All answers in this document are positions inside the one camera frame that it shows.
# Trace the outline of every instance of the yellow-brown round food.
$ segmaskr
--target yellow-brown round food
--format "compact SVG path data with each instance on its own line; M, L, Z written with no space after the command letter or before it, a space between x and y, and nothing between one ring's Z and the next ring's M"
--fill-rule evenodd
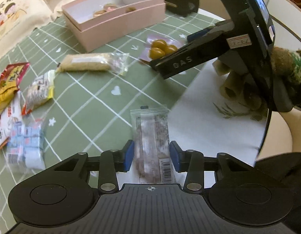
M151 47L157 47L161 50L164 50L167 47L167 43L164 40L155 40L152 44Z
M167 47L163 51L166 53L166 55L172 54L177 51L177 47L175 45L167 45Z
M149 57L152 59L152 60L155 60L155 59L159 59L161 57L164 57L166 54L164 51L162 51L160 48L157 48L157 47L153 47L152 49L150 49L149 51Z

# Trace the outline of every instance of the metal screw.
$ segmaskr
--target metal screw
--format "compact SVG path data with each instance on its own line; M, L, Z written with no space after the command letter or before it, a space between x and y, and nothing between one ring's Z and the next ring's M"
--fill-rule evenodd
M198 191L201 189L201 185L198 183L189 183L187 184L187 189L192 190L192 191Z
M114 190L115 188L116 188L115 184L112 183L105 183L101 185L101 189L104 191L111 191Z

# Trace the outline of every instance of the green tablecloth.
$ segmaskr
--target green tablecloth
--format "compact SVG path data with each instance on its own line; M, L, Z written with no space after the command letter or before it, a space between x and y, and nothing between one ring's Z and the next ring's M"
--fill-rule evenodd
M33 111L31 118L45 116L45 164L50 167L80 151L89 156L109 149L121 149L132 138L130 110L140 106L173 107L201 69L163 80L147 65L138 61L149 34L161 34L186 41L186 36L217 22L216 19L192 14L186 18L167 12L164 22L141 29L110 42L95 53L130 53L126 76L102 72L61 73L55 80L54 100ZM30 68L20 88L23 96L36 76L55 69L66 54L85 53L64 18L36 29L0 60L0 73L8 64L29 61ZM36 171L12 173L0 151L0 230L5 233L15 221L7 205L11 189ZM97 185L91 176L89 184Z

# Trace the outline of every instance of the blue candy package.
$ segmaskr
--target blue candy package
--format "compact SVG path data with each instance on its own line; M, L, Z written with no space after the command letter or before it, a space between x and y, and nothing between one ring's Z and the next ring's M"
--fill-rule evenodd
M24 173L27 169L44 170L43 120L13 124L7 145L6 161L12 170Z

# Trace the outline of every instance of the pink cardboard box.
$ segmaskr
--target pink cardboard box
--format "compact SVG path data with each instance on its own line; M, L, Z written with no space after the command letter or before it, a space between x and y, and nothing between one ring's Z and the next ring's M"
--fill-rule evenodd
M93 17L107 3L118 8ZM131 32L162 22L164 0L76 0L63 6L66 25L87 52Z

